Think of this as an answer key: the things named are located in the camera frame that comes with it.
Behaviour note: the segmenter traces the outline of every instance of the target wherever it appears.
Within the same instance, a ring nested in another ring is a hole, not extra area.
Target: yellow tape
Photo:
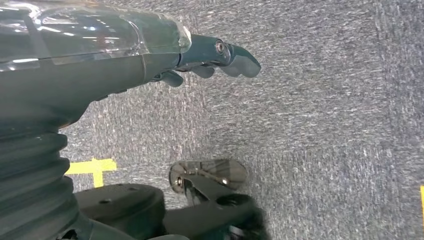
[[[113,159],[95,159],[93,157],[91,161],[71,162],[66,174],[92,174],[94,187],[98,188],[104,185],[103,172],[116,169],[117,163]]]
[[[424,186],[421,186],[422,224],[424,227]]]

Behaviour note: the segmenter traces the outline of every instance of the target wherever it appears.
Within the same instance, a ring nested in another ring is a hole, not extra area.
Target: gray carpet
[[[93,103],[63,132],[72,161],[114,158],[105,183],[162,188],[175,161],[233,158],[275,240],[423,237],[421,0],[119,0],[179,17],[261,62],[254,79],[185,74]],[[90,176],[75,176],[76,190]]]

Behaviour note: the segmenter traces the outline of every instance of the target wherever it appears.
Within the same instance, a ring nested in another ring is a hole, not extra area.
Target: screw
[[[216,43],[215,43],[215,49],[216,49],[216,52],[218,54],[220,54],[220,55],[223,54],[224,50],[225,50],[225,45],[224,45],[223,41],[217,40]]]
[[[176,179],[176,184],[177,184],[178,186],[180,186],[180,187],[181,187],[181,185],[183,185],[183,180],[181,179],[181,177],[178,177],[178,178]]]

